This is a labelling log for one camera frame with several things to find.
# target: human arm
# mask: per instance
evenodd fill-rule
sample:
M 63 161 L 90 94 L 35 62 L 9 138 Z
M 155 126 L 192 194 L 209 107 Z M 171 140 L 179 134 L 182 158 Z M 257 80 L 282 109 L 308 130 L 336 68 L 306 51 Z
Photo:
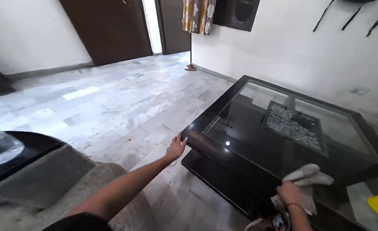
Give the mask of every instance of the human arm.
M 288 207 L 293 230 L 311 231 L 309 220 L 302 207 L 303 195 L 299 192 L 299 188 L 287 181 L 282 186 L 277 187 L 277 193 Z
M 69 215 L 88 212 L 107 220 L 112 219 L 162 170 L 182 155 L 187 138 L 182 143 L 180 140 L 179 133 L 173 139 L 165 156 L 111 181 L 75 207 Z

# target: red thread bracelet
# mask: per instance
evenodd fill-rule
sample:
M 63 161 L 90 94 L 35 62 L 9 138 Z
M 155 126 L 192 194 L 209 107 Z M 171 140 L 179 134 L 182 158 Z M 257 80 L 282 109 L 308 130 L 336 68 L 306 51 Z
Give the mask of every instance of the red thread bracelet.
M 291 206 L 291 205 L 295 205 L 295 206 L 301 208 L 304 212 L 306 212 L 306 210 L 305 210 L 303 207 L 301 207 L 298 203 L 289 203 L 289 204 L 286 204 L 286 205 L 287 205 L 288 207 Z

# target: hand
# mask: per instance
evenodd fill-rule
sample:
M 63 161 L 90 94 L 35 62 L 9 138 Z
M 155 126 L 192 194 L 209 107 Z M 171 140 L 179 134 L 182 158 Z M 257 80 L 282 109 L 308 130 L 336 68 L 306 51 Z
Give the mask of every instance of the hand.
M 180 132 L 175 136 L 170 144 L 170 147 L 166 149 L 166 156 L 170 157 L 172 161 L 177 160 L 183 153 L 188 142 L 186 137 L 182 143 L 180 143 Z
M 299 187 L 292 182 L 286 181 L 282 186 L 276 188 L 277 193 L 283 199 L 285 204 L 297 203 L 303 206 L 303 195 L 299 191 Z

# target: coffee table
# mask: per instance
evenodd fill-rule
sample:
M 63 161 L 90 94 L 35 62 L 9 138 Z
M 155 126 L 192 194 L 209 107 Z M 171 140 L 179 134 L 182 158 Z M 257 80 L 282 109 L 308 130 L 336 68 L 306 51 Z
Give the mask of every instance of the coffee table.
M 378 231 L 366 202 L 378 195 L 378 136 L 357 112 L 245 75 L 184 137 L 182 165 L 251 220 L 275 213 L 281 179 L 314 163 L 335 181 L 314 186 L 312 226 Z

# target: gray rag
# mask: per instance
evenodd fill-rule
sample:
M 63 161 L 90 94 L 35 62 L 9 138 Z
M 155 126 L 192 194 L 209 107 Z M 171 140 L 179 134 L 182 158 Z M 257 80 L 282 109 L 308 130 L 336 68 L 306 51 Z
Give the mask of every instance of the gray rag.
M 299 191 L 304 195 L 303 208 L 309 215 L 317 214 L 316 207 L 313 202 L 313 188 L 314 184 L 330 185 L 333 183 L 333 178 L 322 173 L 319 166 L 315 164 L 306 164 L 300 169 L 285 176 L 282 182 L 291 181 L 293 184 L 299 187 Z M 285 203 L 276 195 L 270 198 L 274 203 L 274 206 L 280 211 L 286 211 Z

